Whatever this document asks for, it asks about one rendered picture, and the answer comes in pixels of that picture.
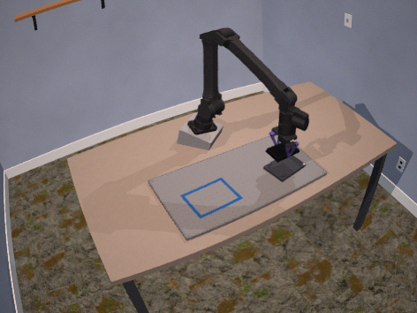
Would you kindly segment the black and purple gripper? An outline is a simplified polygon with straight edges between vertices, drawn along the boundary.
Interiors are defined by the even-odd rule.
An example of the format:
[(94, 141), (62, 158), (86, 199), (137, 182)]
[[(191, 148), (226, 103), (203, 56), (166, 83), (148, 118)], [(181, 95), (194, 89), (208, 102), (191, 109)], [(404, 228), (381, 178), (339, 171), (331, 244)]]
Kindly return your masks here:
[[(292, 155), (292, 152), (299, 146), (299, 143), (297, 141), (290, 142), (291, 140), (297, 140), (297, 137), (298, 137), (296, 134), (289, 136), (290, 126), (291, 124), (284, 125), (278, 121), (278, 126), (273, 127), (272, 132), (269, 132), (269, 135), (275, 145), (277, 145), (279, 142), (282, 142), (284, 144), (287, 157), (290, 157)], [(274, 137), (276, 135), (278, 135), (277, 142)], [(291, 153), (289, 154), (291, 148), (292, 150), (291, 150)]]

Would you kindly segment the blue tape outline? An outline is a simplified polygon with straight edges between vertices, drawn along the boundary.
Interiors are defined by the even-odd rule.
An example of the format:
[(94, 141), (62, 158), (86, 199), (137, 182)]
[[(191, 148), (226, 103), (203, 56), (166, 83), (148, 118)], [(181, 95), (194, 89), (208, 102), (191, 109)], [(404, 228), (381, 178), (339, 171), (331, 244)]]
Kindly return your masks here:
[[(207, 187), (207, 186), (209, 186), (209, 185), (211, 185), (211, 184), (214, 184), (214, 183), (216, 183), (216, 182), (218, 182), (219, 180), (221, 180), (238, 198), (237, 199), (235, 199), (235, 200), (233, 200), (233, 201), (231, 201), (231, 202), (228, 202), (228, 203), (226, 203), (225, 205), (223, 205), (223, 206), (221, 206), (221, 207), (218, 207), (218, 208), (216, 208), (216, 209), (214, 209), (214, 210), (212, 210), (212, 211), (210, 211), (210, 212), (208, 212), (208, 213), (206, 213), (206, 214), (203, 214), (203, 215), (201, 215), (196, 209), (195, 209), (195, 207), (185, 198), (185, 196), (186, 195), (189, 195), (189, 194), (191, 194), (191, 193), (193, 193), (193, 192), (195, 192), (195, 191), (198, 191), (198, 190), (200, 190), (200, 189), (202, 189), (202, 188), (204, 188), (204, 187)], [(240, 200), (240, 199), (242, 199), (242, 197), (224, 180), (224, 179), (222, 179), (222, 178), (220, 178), (220, 179), (216, 179), (216, 180), (214, 180), (214, 181), (212, 181), (212, 182), (210, 182), (210, 183), (208, 183), (208, 184), (206, 184), (206, 185), (204, 185), (204, 186), (202, 186), (202, 187), (198, 187), (198, 188), (196, 188), (196, 189), (194, 189), (194, 190), (192, 190), (192, 191), (190, 191), (190, 192), (188, 192), (188, 193), (185, 193), (185, 194), (183, 194), (183, 195), (181, 195), (181, 197), (183, 198), (183, 200), (189, 205), (189, 207), (195, 212), (195, 214), (199, 217), (199, 218), (204, 218), (204, 217), (206, 217), (207, 215), (209, 215), (209, 214), (211, 214), (211, 213), (214, 213), (214, 212), (216, 212), (216, 211), (218, 211), (218, 210), (220, 210), (220, 209), (222, 209), (222, 208), (224, 208), (224, 207), (226, 207), (226, 206), (228, 206), (228, 205), (230, 205), (230, 204), (232, 204), (232, 203), (234, 203), (234, 202), (236, 202), (236, 201), (238, 201), (238, 200)]]

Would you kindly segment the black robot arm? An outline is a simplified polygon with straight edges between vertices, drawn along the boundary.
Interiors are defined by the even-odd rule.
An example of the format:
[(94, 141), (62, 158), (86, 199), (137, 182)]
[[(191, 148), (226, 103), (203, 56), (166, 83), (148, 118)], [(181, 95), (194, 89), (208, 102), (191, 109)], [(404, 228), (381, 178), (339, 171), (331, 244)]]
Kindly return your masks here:
[(231, 51), (273, 95), (275, 101), (279, 104), (279, 122), (284, 125), (291, 124), (289, 136), (296, 134), (296, 127), (302, 131), (306, 131), (309, 124), (309, 115), (295, 107), (295, 103), (297, 102), (296, 94), (245, 46), (239, 38), (240, 36), (228, 27), (200, 34), (203, 45), (204, 88), (201, 104), (198, 106), (198, 114), (194, 120), (188, 121), (187, 125), (195, 135), (217, 130), (217, 126), (213, 122), (212, 117), (216, 118), (216, 114), (222, 115), (225, 107), (222, 94), (218, 92), (219, 45)]

